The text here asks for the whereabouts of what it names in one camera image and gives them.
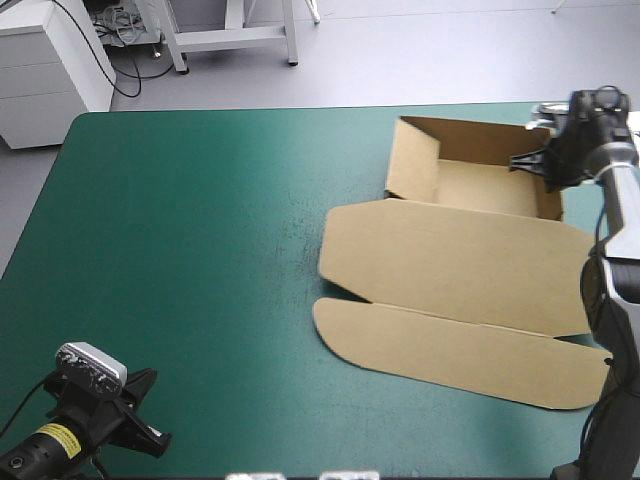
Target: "cardboard box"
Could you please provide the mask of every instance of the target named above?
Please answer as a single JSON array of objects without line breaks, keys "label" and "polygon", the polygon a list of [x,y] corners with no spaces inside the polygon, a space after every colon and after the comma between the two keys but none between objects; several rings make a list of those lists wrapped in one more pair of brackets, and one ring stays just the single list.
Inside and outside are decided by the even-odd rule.
[{"label": "cardboard box", "polygon": [[546,193],[540,177],[508,168],[512,155],[539,150],[548,138],[540,128],[402,117],[386,189],[405,200],[561,220],[558,192]]},{"label": "cardboard box", "polygon": [[[579,278],[592,238],[559,221],[560,194],[542,179],[508,169],[547,138],[514,125],[399,119],[392,198],[327,218],[321,275],[371,304],[321,299],[314,316],[327,345],[365,368],[509,400],[595,402],[606,352],[554,338],[589,332]],[[429,347],[434,334],[451,347]],[[392,354],[381,339],[394,339]]]}]

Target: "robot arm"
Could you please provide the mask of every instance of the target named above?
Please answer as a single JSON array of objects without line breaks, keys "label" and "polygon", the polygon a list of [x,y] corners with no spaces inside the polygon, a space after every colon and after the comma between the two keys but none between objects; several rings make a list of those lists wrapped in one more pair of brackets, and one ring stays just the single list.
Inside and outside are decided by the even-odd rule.
[{"label": "robot arm", "polygon": [[548,190],[593,179],[609,232],[596,233],[581,294],[594,339],[613,360],[579,458],[556,467],[552,480],[629,480],[640,457],[640,181],[628,111],[614,87],[574,92],[566,114],[547,115],[560,134],[544,150],[512,159],[512,168],[542,175]]}]

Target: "green table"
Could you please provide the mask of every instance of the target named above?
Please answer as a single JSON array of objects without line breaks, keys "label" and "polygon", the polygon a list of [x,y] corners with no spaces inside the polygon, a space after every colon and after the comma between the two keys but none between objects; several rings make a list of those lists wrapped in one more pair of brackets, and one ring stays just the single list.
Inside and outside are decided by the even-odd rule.
[{"label": "green table", "polygon": [[[529,104],[183,111],[80,117],[0,280],[0,412],[88,341],[159,380],[141,414],[159,461],[107,448],[114,475],[374,468],[539,476],[572,460],[586,411],[549,412],[361,370],[317,336],[339,295],[316,264],[327,211],[382,197],[401,114],[505,123]],[[570,192],[591,229],[599,196]],[[0,444],[39,426],[39,396]]]}]

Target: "floor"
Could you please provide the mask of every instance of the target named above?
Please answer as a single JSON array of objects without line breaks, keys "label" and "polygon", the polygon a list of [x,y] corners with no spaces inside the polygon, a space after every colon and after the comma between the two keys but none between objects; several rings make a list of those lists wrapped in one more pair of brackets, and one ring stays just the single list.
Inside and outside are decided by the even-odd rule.
[{"label": "floor", "polygon": [[[640,99],[640,55],[629,54],[640,36],[640,1],[568,0],[557,15],[556,0],[319,2],[318,26],[304,1],[294,2],[297,67],[287,66],[284,47],[191,54],[189,75],[145,81],[140,97],[116,95],[112,110],[541,101],[603,84]],[[183,30],[219,28],[224,15],[221,0],[174,8]],[[254,23],[281,15],[278,0],[261,0]],[[143,74],[170,60],[136,53]],[[113,61],[128,68],[121,52]],[[136,88],[127,79],[119,86]],[[56,153],[11,151],[0,140],[0,274]]]}]

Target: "white cabinet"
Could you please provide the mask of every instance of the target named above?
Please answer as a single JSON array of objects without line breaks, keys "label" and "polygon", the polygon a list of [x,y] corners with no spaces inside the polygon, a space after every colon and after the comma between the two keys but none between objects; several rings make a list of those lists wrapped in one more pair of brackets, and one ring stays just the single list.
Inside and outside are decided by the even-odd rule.
[{"label": "white cabinet", "polygon": [[[59,1],[115,82],[82,0]],[[61,144],[78,115],[108,111],[112,95],[80,31],[60,7],[23,0],[0,14],[0,136],[11,148]]]}]

